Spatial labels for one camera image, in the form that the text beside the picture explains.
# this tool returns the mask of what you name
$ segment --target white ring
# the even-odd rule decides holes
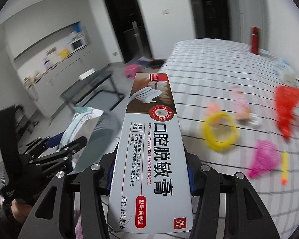
[[[258,128],[262,124],[262,120],[260,117],[258,117],[256,114],[251,113],[249,124],[253,126],[253,128]]]

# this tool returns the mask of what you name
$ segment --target red thermos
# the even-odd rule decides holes
[[[256,27],[251,28],[251,52],[258,55],[259,49],[259,32],[260,29]]]

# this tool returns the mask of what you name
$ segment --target yellow stick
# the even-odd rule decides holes
[[[288,153],[283,151],[281,153],[281,184],[286,185],[288,182],[289,175],[289,162],[288,162]]]

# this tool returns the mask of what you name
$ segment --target red circular logo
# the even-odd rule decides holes
[[[158,121],[168,121],[174,116],[174,112],[170,107],[157,105],[152,107],[150,110],[150,116],[154,120]]]

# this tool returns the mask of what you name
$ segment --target pink stool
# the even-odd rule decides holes
[[[129,65],[124,68],[124,72],[127,78],[135,79],[136,73],[143,72],[139,65]]]

